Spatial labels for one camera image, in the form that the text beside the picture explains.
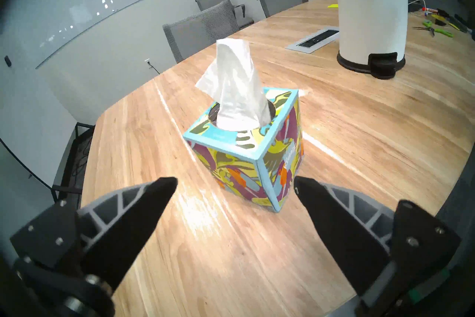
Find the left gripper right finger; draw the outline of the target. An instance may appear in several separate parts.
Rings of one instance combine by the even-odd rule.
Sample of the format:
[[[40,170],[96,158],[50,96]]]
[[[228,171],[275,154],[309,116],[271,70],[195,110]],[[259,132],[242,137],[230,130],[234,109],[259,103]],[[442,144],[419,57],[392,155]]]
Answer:
[[[461,238],[414,202],[400,200],[393,211],[304,176],[294,191],[356,292],[356,307],[414,307],[449,278]]]

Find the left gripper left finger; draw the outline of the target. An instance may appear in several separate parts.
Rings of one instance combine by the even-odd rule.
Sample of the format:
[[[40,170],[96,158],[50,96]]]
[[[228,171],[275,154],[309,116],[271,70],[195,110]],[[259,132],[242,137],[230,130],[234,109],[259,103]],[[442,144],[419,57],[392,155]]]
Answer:
[[[61,200],[28,221],[10,238],[18,257],[14,269],[41,281],[94,275],[113,291],[155,231],[178,187],[160,177],[112,191],[77,208]]]

